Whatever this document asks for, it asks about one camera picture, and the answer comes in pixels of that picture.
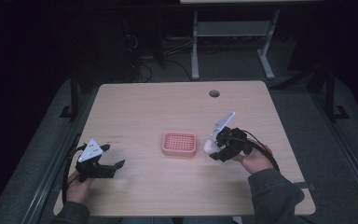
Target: hole in table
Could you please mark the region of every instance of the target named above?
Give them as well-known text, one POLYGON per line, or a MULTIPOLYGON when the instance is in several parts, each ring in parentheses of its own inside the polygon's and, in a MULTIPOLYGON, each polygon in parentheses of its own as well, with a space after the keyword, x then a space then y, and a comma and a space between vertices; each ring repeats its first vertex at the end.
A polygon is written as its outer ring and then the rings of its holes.
POLYGON ((212 96, 213 98, 219 97, 220 95, 220 91, 209 91, 209 95, 212 96))

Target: pink plastic container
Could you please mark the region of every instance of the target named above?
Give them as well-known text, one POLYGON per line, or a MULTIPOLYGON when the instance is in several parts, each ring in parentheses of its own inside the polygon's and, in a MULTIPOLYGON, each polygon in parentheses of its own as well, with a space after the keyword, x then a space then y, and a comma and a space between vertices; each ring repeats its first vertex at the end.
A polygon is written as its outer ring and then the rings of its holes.
POLYGON ((193 157, 196 155, 196 135, 193 133, 164 134, 162 153, 166 156, 193 157))

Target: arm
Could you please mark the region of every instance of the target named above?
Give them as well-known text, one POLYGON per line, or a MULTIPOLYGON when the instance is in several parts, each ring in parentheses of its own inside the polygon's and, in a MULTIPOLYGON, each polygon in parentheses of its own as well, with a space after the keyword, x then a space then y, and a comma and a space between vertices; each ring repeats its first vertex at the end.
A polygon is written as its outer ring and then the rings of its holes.
POLYGON ((267 169, 249 176, 255 223, 293 223, 295 207, 304 199, 301 189, 293 185, 275 169, 267 169))
POLYGON ((302 190, 276 171, 258 150, 252 150, 246 156, 238 155, 233 160, 240 162, 251 174, 248 180, 255 209, 255 224, 293 223, 296 218, 295 206, 304 199, 302 190))
POLYGON ((66 203, 61 212, 51 221, 52 224, 86 224, 89 220, 90 211, 83 202, 90 194, 92 178, 79 182, 79 173, 74 171, 68 177, 68 190, 66 192, 66 203))

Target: hand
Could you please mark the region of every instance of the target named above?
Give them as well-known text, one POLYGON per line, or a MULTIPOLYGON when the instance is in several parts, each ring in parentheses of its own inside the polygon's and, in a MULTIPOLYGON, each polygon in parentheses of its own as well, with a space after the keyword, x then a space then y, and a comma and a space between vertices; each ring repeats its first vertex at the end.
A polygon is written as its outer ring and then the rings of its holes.
MULTIPOLYGON (((256 141, 254 141, 252 139, 248 138, 247 140, 261 146, 259 143, 257 143, 256 141)), ((266 145, 263 145, 263 146, 268 150, 269 153, 272 154, 272 152, 268 146, 266 146, 266 145)), ((253 148, 251 154, 245 155, 245 156, 239 154, 239 155, 235 156, 234 158, 232 158, 232 160, 240 162, 241 165, 246 169, 246 171, 248 171, 251 175, 253 175, 259 171, 262 171, 262 170, 274 168, 274 166, 269 161, 269 159, 267 159, 267 157, 265 157, 259 150, 255 149, 255 148, 253 148)))
POLYGON ((79 182, 79 172, 74 171, 68 177, 68 190, 66 191, 66 201, 83 203, 89 197, 91 183, 94 179, 87 178, 84 182, 79 182))

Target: table top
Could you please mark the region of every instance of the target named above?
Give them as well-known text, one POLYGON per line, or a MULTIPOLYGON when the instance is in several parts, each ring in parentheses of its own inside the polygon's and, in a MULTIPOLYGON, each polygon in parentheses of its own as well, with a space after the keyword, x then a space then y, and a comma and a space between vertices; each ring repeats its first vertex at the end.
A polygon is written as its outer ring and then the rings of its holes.
MULTIPOLYGON (((235 161, 212 160, 203 145, 214 123, 230 111, 227 125, 252 133, 268 145, 282 174, 303 182, 282 123, 261 81, 181 82, 102 85, 79 145, 94 138, 110 150, 100 164, 126 160, 113 179, 95 179, 86 205, 92 216, 239 216, 254 212, 247 177, 235 161), (213 98, 210 91, 219 91, 213 98), (194 133, 192 158, 162 153, 166 132, 194 133)), ((73 161, 71 173, 75 170, 73 161)), ((312 214, 310 192, 297 214, 312 214)), ((54 213, 62 209, 61 196, 54 213)))

